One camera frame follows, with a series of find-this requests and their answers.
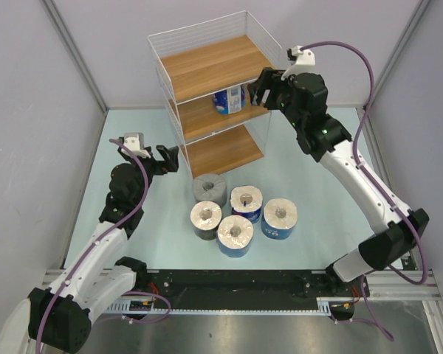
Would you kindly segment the blue white paper roll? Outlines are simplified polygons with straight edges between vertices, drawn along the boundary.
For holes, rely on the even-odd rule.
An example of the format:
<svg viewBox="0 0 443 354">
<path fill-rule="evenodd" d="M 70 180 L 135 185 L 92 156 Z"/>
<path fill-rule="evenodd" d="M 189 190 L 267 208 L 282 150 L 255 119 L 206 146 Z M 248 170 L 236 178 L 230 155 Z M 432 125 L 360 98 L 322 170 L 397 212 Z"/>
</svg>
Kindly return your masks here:
<svg viewBox="0 0 443 354">
<path fill-rule="evenodd" d="M 236 114 L 245 106 L 245 88 L 240 85 L 218 91 L 212 95 L 212 101 L 219 114 Z"/>
</svg>

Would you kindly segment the grey paper roll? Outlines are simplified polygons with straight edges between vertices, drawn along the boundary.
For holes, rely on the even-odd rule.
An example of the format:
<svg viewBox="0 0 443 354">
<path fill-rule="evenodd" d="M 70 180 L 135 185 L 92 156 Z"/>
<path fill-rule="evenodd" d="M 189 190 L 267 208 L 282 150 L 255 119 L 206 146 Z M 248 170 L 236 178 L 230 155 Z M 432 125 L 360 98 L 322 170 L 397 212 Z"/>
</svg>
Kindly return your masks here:
<svg viewBox="0 0 443 354">
<path fill-rule="evenodd" d="M 227 203 L 227 182 L 215 173 L 206 173 L 193 180 L 193 195 L 197 202 L 211 201 L 221 208 Z"/>
</svg>

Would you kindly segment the black paper roll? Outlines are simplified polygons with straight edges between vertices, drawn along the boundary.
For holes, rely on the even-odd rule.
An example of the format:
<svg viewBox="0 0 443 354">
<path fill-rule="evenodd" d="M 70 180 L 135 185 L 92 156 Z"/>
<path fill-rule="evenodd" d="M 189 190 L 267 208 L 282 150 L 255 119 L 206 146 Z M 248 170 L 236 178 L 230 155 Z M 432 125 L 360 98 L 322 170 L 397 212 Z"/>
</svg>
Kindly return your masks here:
<svg viewBox="0 0 443 354">
<path fill-rule="evenodd" d="M 200 201 L 190 211 L 190 221 L 197 237 L 215 240 L 222 221 L 222 209 L 212 201 Z"/>
</svg>

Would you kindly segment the blue Tempo paper roll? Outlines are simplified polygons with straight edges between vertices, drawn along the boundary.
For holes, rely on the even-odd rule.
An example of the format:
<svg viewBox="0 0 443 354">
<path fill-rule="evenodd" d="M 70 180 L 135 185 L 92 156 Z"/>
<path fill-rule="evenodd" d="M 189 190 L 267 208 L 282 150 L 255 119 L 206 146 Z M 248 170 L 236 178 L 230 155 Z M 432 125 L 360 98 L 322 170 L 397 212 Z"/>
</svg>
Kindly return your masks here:
<svg viewBox="0 0 443 354">
<path fill-rule="evenodd" d="M 258 222 L 263 206 L 263 195 L 259 188 L 245 185 L 235 187 L 230 194 L 232 215 L 239 215 L 251 223 Z"/>
</svg>

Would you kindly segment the light blue paper roll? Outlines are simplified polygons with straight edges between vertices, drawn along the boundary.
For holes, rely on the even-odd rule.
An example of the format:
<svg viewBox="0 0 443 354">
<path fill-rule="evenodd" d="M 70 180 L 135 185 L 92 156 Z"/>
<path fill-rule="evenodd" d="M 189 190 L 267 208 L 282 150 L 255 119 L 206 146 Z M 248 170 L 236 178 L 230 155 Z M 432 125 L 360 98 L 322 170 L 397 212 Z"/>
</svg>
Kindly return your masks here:
<svg viewBox="0 0 443 354">
<path fill-rule="evenodd" d="M 243 257 L 253 240 L 251 221 L 240 215 L 230 215 L 221 220 L 217 230 L 217 244 L 228 257 Z"/>
</svg>

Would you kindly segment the blue starry paper roll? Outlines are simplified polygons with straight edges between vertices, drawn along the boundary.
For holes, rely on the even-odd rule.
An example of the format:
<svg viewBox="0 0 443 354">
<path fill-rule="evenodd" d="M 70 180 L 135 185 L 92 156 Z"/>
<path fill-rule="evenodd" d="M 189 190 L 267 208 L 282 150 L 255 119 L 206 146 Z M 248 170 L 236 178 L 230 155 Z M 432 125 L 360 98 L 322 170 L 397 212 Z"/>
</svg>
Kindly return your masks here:
<svg viewBox="0 0 443 354">
<path fill-rule="evenodd" d="M 273 198 L 264 205 L 261 231 L 268 238 L 287 239 L 292 234 L 297 222 L 298 209 L 289 199 Z"/>
</svg>

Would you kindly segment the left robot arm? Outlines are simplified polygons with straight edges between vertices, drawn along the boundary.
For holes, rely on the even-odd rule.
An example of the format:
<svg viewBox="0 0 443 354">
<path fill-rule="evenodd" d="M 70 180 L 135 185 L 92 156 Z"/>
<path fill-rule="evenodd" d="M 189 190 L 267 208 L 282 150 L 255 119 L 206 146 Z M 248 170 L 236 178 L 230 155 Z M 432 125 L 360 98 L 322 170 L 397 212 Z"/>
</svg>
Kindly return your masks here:
<svg viewBox="0 0 443 354">
<path fill-rule="evenodd" d="M 122 257 L 102 279 L 105 263 L 123 247 L 138 227 L 154 176 L 179 169 L 179 148 L 156 147 L 161 160 L 149 147 L 117 142 L 124 163 L 110 173 L 109 192 L 97 226 L 74 262 L 47 288 L 34 288 L 30 301 L 28 333 L 36 342 L 76 353 L 85 344 L 98 317 L 120 296 L 143 293 L 150 282 L 146 263 Z"/>
</svg>

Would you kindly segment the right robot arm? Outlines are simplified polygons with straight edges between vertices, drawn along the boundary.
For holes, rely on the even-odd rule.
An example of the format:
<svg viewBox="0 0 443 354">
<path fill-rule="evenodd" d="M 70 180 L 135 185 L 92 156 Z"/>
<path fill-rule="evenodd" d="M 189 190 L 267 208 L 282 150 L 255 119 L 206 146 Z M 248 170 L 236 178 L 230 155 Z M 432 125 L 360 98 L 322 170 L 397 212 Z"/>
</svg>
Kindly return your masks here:
<svg viewBox="0 0 443 354">
<path fill-rule="evenodd" d="M 326 288 L 342 296 L 354 280 L 391 267 L 413 248 L 430 221 L 423 209 L 411 209 L 381 181 L 360 156 L 357 140 L 327 112 L 328 89 L 314 73 L 284 77 L 283 70 L 262 69 L 248 85 L 252 105 L 280 111 L 294 128 L 303 153 L 327 169 L 346 189 L 366 217 L 373 235 L 327 269 Z"/>
</svg>

